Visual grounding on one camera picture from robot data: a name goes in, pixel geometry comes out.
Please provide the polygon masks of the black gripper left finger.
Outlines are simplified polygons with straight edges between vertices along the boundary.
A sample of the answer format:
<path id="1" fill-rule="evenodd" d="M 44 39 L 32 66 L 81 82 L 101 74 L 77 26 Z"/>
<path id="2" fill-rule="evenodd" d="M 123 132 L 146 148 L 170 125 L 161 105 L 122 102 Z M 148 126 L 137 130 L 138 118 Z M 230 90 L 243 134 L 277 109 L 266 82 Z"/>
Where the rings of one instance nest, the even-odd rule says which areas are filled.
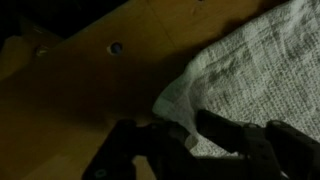
<path id="1" fill-rule="evenodd" d="M 163 136 L 184 145 L 187 130 L 171 121 L 138 126 L 133 120 L 121 120 L 102 143 L 81 180 L 136 180 L 136 156 L 145 156 L 156 180 L 165 180 L 171 172 L 157 148 L 160 142 L 156 141 Z"/>

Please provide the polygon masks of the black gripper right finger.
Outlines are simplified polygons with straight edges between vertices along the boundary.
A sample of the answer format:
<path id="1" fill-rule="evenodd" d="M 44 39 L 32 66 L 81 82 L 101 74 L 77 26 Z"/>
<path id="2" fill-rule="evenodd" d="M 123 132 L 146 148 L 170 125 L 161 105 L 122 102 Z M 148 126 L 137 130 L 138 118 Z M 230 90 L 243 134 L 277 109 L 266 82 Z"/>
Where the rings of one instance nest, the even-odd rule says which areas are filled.
<path id="1" fill-rule="evenodd" d="M 196 129 L 231 154 L 200 160 L 215 180 L 320 180 L 320 143 L 285 122 L 261 127 L 200 110 Z"/>

